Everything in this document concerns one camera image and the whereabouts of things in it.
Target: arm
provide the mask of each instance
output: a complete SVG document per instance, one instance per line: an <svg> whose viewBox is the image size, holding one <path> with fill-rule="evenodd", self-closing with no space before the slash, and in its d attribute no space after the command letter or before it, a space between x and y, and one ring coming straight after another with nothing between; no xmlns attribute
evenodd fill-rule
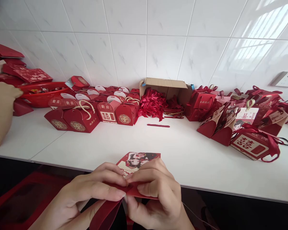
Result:
<svg viewBox="0 0 288 230"><path fill-rule="evenodd" d="M0 145L11 127L14 100L22 93L20 89L0 82Z"/></svg>

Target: gold circle emblem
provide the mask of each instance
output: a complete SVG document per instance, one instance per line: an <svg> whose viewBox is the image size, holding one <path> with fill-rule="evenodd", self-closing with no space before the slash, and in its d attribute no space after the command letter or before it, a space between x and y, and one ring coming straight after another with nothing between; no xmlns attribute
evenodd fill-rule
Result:
<svg viewBox="0 0 288 230"><path fill-rule="evenodd" d="M76 121L72 121L70 126L73 127L75 130L78 131L85 131L85 127Z"/></svg>
<svg viewBox="0 0 288 230"><path fill-rule="evenodd" d="M67 129L67 125L59 120L51 120L51 123L56 126L58 129Z"/></svg>
<svg viewBox="0 0 288 230"><path fill-rule="evenodd" d="M86 80L84 80L83 78L78 78L79 81L81 81L83 84L87 84Z"/></svg>
<svg viewBox="0 0 288 230"><path fill-rule="evenodd" d="M131 121L130 118L127 115L125 115L125 114L119 115L118 118L123 124L129 124L130 121Z"/></svg>

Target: fingernail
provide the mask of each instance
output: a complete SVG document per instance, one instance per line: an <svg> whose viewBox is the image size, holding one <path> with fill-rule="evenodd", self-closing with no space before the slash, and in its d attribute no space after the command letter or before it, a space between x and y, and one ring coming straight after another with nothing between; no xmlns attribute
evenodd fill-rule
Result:
<svg viewBox="0 0 288 230"><path fill-rule="evenodd" d="M142 190L144 188L144 185L138 185L138 190Z"/></svg>
<svg viewBox="0 0 288 230"><path fill-rule="evenodd" d="M124 200L126 203L128 203L127 196L124 196Z"/></svg>
<svg viewBox="0 0 288 230"><path fill-rule="evenodd" d="M125 177L125 179L128 180L128 179L130 179L131 177L132 177L132 174L128 174L128 175Z"/></svg>
<svg viewBox="0 0 288 230"><path fill-rule="evenodd" d="M122 191L122 190L117 190L117 192L116 192L120 197L124 197L124 196L126 196L126 193L124 192L124 191Z"/></svg>

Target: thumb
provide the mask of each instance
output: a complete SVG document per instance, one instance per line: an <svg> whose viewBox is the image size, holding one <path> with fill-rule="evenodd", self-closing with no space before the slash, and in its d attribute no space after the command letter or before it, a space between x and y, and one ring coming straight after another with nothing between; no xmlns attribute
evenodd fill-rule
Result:
<svg viewBox="0 0 288 230"><path fill-rule="evenodd" d="M151 216L145 205L136 201L134 196L126 195L125 201L128 206L128 216L131 220L149 229L147 224L150 223Z"/></svg>
<svg viewBox="0 0 288 230"><path fill-rule="evenodd" d="M104 204L106 200L99 200L94 203L91 207L73 219L66 225L66 230L68 229L78 229L78 230L86 230L90 226L91 220L94 215L98 211L98 209Z"/></svg>

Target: open cardboard box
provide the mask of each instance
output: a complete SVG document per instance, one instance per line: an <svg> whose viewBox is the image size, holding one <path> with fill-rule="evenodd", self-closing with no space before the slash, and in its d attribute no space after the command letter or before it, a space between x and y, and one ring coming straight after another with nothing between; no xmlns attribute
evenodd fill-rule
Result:
<svg viewBox="0 0 288 230"><path fill-rule="evenodd" d="M192 95L191 86L187 86L184 81L168 80L159 78L145 78L140 81L140 98L145 93L147 87L157 90L159 93L165 93L166 99L171 99L174 95L177 96L179 104L186 107Z"/></svg>

